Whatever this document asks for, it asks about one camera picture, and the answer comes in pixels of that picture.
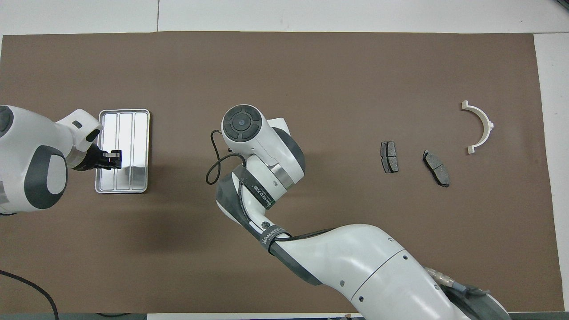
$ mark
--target brown mat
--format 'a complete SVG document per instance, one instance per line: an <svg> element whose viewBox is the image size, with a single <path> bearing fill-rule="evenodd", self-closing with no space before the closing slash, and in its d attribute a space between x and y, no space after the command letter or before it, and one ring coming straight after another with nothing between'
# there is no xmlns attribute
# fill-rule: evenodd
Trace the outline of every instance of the brown mat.
<svg viewBox="0 0 569 320"><path fill-rule="evenodd" d="M0 269L38 283L62 312L355 311L217 208L204 182L209 132L240 103L284 117L306 155L307 174L269 212L274 222L295 235L377 225L510 311L563 310L532 35L5 36L0 100L52 120L76 108L152 113L145 194L100 195L94 172L74 171L53 208L0 217ZM482 126L463 100L496 125L472 155ZM386 140L399 173L381 168ZM425 149L447 166L449 188L422 163ZM2 277L0 297L0 313L50 310Z"/></svg>

